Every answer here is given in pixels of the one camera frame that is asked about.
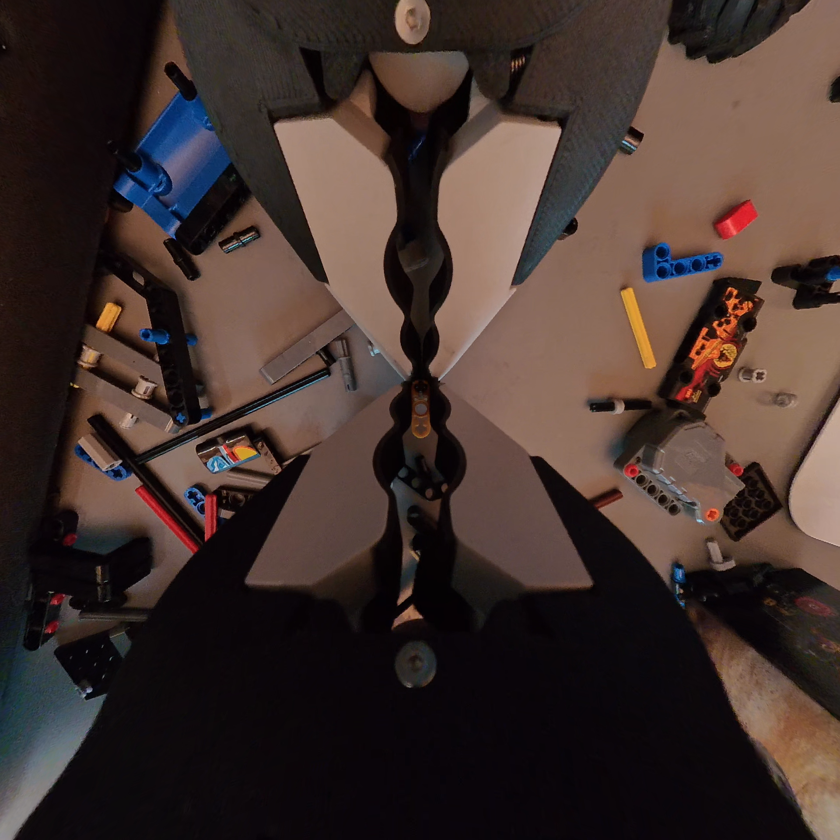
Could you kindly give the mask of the short black toy axle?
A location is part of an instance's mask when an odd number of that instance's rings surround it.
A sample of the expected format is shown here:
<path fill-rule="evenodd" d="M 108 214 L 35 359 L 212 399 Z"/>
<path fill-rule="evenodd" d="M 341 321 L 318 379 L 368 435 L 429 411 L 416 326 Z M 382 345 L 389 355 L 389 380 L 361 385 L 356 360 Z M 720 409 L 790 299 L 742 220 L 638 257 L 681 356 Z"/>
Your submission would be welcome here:
<path fill-rule="evenodd" d="M 196 427 L 192 427 L 190 430 L 181 434 L 178 437 L 175 437 L 173 440 L 159 444 L 155 447 L 143 451 L 142 453 L 136 456 L 136 461 L 141 465 L 147 464 L 152 460 L 162 457 L 163 455 L 167 455 L 184 445 L 188 445 L 201 438 L 205 438 L 213 432 L 221 430 L 230 424 L 240 421 L 246 417 L 249 417 L 250 415 L 257 413 L 268 406 L 278 403 L 279 401 L 286 399 L 289 396 L 293 396 L 297 393 L 300 393 L 301 391 L 309 388 L 312 385 L 327 380 L 328 378 L 330 378 L 330 376 L 331 370 L 328 367 L 305 375 L 302 378 L 295 380 L 294 382 L 285 385 L 279 389 L 276 389 L 273 392 L 256 398 L 255 400 L 252 400 L 223 415 L 209 419 L 204 423 L 197 425 Z"/>

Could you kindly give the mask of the dark grey toy beam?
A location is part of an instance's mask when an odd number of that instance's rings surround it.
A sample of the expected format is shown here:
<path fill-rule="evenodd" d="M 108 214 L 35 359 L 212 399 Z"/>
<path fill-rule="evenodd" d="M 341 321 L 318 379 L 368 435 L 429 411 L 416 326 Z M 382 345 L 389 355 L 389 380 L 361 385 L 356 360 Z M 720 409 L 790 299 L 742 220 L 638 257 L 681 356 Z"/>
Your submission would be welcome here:
<path fill-rule="evenodd" d="M 317 355 L 328 370 L 337 364 L 345 390 L 355 392 L 358 384 L 349 341 L 345 337 L 345 333 L 353 325 L 351 316 L 344 310 L 339 311 L 278 356 L 266 362 L 259 370 L 260 374 L 268 383 L 274 384 L 297 369 L 304 361 Z"/>

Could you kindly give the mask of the white desk stand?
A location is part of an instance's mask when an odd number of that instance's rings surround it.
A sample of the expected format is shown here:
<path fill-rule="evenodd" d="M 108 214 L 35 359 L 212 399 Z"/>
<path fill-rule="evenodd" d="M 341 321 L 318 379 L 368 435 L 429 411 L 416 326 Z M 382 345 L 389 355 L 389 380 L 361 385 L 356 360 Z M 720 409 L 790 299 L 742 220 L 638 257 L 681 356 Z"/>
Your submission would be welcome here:
<path fill-rule="evenodd" d="M 839 394 L 791 478 L 788 509 L 806 536 L 839 546 Z"/>

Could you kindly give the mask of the long black toy axle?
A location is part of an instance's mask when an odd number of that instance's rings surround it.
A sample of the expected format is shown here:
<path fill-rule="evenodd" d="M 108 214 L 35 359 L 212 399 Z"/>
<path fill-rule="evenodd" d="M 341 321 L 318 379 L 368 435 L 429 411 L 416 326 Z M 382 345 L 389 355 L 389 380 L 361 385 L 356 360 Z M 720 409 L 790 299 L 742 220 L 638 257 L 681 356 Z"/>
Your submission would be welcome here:
<path fill-rule="evenodd" d="M 117 431 L 111 427 L 105 417 L 100 414 L 94 414 L 88 418 L 87 422 L 102 441 L 131 468 L 141 485 L 148 487 L 181 525 L 192 534 L 194 539 L 200 543 L 201 548 L 204 545 L 203 534 L 200 532 L 192 516 L 183 509 L 181 504 L 173 497 L 150 468 L 136 461 L 137 455 Z"/>

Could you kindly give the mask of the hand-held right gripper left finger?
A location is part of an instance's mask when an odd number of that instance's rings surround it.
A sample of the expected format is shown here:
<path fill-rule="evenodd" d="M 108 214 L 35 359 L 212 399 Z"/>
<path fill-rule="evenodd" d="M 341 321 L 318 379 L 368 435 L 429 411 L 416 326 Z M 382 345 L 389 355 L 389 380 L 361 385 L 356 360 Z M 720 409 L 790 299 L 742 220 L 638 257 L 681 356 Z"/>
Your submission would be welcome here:
<path fill-rule="evenodd" d="M 245 579 L 252 590 L 339 603 L 356 626 L 390 628 L 403 571 L 392 483 L 404 466 L 396 385 L 315 447 Z"/>

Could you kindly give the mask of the small red toy brick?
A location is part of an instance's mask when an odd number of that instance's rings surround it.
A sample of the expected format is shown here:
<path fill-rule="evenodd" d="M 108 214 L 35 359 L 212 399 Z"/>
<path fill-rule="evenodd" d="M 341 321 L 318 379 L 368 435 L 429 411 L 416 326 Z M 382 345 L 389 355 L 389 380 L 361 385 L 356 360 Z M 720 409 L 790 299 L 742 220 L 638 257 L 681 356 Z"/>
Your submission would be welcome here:
<path fill-rule="evenodd" d="M 740 235 L 758 217 L 759 212 L 753 201 L 747 199 L 720 215 L 714 221 L 713 228 L 720 239 L 729 240 Z"/>

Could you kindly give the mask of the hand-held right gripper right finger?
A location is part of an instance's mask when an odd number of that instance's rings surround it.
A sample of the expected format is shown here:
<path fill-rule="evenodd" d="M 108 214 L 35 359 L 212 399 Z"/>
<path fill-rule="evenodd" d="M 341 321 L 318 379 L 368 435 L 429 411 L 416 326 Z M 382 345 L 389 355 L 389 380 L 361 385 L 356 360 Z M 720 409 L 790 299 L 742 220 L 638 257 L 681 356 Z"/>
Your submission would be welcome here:
<path fill-rule="evenodd" d="M 587 592 L 594 583 L 525 448 L 450 388 L 440 444 L 447 536 L 454 544 L 448 587 L 479 628 L 501 602 L 523 595 Z"/>

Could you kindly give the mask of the black panel flame sticker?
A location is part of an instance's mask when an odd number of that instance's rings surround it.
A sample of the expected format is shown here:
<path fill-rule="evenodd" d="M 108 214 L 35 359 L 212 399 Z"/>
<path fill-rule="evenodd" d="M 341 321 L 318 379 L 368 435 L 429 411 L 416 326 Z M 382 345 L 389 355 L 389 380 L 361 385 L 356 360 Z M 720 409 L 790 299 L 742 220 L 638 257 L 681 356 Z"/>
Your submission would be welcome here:
<path fill-rule="evenodd" d="M 704 413 L 757 326 L 762 282 L 714 280 L 668 367 L 657 395 L 667 403 Z"/>

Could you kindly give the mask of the black wheel red rim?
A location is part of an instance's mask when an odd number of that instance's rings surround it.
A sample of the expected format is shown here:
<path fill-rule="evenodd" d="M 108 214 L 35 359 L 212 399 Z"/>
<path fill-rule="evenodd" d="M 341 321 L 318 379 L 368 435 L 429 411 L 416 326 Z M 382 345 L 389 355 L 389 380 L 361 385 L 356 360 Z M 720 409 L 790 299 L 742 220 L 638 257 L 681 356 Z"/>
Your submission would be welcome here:
<path fill-rule="evenodd" d="M 674 1 L 668 42 L 684 46 L 689 60 L 710 64 L 754 49 L 783 27 L 808 1 Z"/>

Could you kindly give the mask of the small blue toy beam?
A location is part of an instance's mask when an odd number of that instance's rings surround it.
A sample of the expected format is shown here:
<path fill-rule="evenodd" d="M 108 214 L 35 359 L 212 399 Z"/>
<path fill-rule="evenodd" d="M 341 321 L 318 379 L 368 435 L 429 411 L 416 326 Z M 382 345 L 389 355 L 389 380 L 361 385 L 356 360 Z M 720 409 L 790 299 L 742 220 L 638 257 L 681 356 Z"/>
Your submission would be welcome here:
<path fill-rule="evenodd" d="M 723 260 L 723 254 L 720 252 L 674 257 L 670 246 L 667 243 L 660 243 L 643 251 L 643 279 L 651 284 L 662 280 L 692 277 L 719 270 Z"/>

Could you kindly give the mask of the grey toy pull-back motor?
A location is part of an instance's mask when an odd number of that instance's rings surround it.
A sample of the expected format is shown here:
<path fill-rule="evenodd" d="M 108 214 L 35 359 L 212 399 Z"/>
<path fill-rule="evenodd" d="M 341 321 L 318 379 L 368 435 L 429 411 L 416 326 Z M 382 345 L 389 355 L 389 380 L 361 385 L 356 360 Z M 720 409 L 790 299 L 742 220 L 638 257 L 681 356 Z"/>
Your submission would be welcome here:
<path fill-rule="evenodd" d="M 614 468 L 671 517 L 719 524 L 744 488 L 743 467 L 702 415 L 684 409 L 647 412 L 626 433 Z"/>

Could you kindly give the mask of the black blue toy pin piece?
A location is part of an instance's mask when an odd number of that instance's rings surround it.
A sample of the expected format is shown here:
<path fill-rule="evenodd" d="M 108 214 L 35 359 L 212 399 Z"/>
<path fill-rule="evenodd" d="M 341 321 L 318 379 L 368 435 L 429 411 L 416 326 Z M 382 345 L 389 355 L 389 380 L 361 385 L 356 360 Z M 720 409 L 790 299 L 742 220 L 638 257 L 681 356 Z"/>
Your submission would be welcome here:
<path fill-rule="evenodd" d="M 679 562 L 669 569 L 669 582 L 677 603 L 686 607 L 689 601 L 712 602 L 758 590 L 776 569 L 770 563 L 734 564 L 726 570 L 687 572 Z"/>

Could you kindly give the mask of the black toy shaft orange collar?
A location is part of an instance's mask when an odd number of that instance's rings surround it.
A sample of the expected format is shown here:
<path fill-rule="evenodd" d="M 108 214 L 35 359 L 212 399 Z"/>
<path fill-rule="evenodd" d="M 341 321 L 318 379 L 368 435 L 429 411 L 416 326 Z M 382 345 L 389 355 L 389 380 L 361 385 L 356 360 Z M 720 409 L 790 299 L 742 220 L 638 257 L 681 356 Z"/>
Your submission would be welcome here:
<path fill-rule="evenodd" d="M 415 439 L 426 439 L 433 430 L 432 401 L 433 387 L 428 378 L 416 378 L 410 386 L 410 428 Z"/>

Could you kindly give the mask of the blue toy scoop piece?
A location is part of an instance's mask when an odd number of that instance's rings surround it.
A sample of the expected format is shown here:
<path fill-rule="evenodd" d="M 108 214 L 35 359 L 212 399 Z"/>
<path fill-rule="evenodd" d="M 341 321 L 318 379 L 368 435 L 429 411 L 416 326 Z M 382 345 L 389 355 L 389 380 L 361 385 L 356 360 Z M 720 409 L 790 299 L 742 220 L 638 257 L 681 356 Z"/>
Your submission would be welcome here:
<path fill-rule="evenodd" d="M 234 219 L 250 190 L 199 97 L 174 95 L 130 153 L 112 196 L 137 207 L 188 253 L 201 255 Z"/>

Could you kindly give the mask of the black toy piece red pin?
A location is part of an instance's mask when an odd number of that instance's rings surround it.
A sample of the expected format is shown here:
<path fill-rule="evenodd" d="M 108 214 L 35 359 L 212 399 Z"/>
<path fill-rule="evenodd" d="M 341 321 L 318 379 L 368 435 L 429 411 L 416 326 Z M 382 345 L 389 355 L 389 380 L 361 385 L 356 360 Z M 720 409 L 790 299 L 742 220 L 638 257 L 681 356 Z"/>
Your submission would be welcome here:
<path fill-rule="evenodd" d="M 839 304 L 839 292 L 833 291 L 839 281 L 839 255 L 812 259 L 805 264 L 779 266 L 772 270 L 774 284 L 792 289 L 793 309 L 813 310 Z"/>

